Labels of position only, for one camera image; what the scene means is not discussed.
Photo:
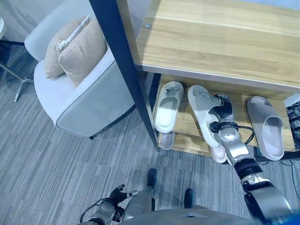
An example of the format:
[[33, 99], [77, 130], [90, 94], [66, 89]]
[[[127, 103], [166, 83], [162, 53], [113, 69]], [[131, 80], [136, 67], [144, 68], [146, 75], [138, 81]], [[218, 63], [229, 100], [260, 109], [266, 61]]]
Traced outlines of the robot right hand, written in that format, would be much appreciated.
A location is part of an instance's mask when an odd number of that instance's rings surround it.
[[213, 109], [219, 117], [220, 122], [234, 122], [233, 106], [229, 96], [224, 94], [216, 94], [213, 97], [220, 103]]

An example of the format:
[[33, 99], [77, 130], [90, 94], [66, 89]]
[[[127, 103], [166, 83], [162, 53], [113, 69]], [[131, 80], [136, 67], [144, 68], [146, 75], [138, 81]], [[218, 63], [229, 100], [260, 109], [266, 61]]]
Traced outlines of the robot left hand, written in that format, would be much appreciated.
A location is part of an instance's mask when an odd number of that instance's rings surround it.
[[124, 200], [134, 197], [138, 194], [139, 191], [133, 190], [130, 192], [123, 192], [125, 185], [121, 184], [117, 186], [111, 193], [109, 198], [112, 200], [114, 207], [117, 207], [119, 203], [123, 202]]

